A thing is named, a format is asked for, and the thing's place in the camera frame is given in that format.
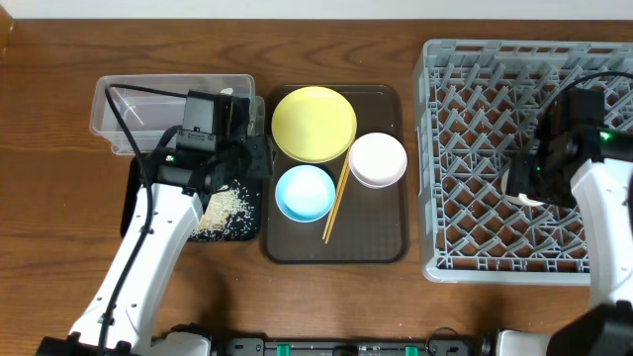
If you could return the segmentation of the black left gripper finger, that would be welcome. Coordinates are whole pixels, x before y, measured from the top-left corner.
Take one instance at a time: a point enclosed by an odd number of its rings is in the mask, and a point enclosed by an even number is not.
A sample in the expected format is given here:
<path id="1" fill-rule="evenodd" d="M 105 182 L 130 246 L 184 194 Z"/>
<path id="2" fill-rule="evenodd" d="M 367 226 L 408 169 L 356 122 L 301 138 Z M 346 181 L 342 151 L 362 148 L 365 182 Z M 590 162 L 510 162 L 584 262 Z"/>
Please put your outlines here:
<path id="1" fill-rule="evenodd" d="M 228 137 L 230 141 L 245 142 L 251 121 L 251 101 L 232 97 L 229 105 Z"/>
<path id="2" fill-rule="evenodd" d="M 243 144 L 247 153 L 245 177 L 271 179 L 273 177 L 273 152 L 266 134 L 247 136 Z"/>

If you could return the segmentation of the light blue plastic bowl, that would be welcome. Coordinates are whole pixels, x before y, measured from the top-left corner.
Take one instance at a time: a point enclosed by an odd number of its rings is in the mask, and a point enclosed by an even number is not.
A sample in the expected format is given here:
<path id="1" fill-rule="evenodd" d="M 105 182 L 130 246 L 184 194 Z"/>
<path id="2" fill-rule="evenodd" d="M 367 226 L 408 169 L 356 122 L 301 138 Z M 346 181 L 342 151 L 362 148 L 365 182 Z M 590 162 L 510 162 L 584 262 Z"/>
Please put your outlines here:
<path id="1" fill-rule="evenodd" d="M 313 223 L 334 205 L 336 190 L 330 175 L 313 165 L 298 165 L 284 172 L 275 186 L 275 203 L 291 221 Z"/>

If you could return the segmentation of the leftover white rice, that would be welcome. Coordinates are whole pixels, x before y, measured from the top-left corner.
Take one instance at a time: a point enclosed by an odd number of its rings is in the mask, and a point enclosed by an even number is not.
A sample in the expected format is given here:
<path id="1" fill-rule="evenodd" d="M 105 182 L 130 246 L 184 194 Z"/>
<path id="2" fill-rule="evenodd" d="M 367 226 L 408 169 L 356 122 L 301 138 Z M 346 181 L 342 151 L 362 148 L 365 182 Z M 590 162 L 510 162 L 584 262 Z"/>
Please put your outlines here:
<path id="1" fill-rule="evenodd" d="M 191 237 L 211 239 L 229 236 L 236 232 L 236 224 L 250 224 L 252 211 L 239 186 L 223 185 L 211 196 L 200 224 Z"/>

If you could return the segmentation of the white green plastic cup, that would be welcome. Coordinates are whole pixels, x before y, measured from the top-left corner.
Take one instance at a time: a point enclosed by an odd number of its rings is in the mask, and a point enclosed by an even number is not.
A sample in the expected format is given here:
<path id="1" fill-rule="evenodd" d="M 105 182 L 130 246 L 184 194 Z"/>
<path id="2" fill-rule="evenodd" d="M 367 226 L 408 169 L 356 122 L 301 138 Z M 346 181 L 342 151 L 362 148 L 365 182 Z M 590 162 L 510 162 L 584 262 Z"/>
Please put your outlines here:
<path id="1" fill-rule="evenodd" d="M 512 204 L 525 207 L 540 207 L 544 205 L 544 202 L 529 198 L 526 193 L 521 191 L 521 186 L 518 183 L 510 181 L 509 169 L 503 173 L 500 187 L 505 198 Z"/>

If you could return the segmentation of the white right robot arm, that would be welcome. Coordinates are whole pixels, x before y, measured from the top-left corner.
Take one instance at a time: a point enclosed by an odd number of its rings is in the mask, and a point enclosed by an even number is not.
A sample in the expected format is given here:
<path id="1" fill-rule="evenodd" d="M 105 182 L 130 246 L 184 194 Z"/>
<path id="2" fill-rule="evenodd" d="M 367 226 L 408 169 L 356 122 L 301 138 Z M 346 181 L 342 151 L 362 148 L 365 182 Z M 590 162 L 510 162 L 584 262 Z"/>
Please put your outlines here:
<path id="1" fill-rule="evenodd" d="M 496 355 L 617 356 L 632 352 L 632 136 L 602 127 L 540 129 L 530 199 L 572 202 L 588 249 L 586 313 L 553 335 L 506 330 Z"/>

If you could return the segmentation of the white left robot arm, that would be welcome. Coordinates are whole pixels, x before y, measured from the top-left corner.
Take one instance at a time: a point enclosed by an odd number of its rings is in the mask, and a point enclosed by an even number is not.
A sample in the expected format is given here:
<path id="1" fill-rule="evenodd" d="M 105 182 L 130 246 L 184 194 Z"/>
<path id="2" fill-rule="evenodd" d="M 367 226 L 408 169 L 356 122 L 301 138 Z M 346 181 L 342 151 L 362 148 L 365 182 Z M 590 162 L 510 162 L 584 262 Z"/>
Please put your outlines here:
<path id="1" fill-rule="evenodd" d="M 241 180 L 272 175 L 270 139 L 248 131 L 249 103 L 227 95 L 188 96 L 181 125 L 150 153 L 135 152 L 136 205 L 95 298 L 65 338 L 45 337 L 40 355 L 210 355 L 195 323 L 152 338 L 155 317 L 182 249 L 211 200 Z"/>

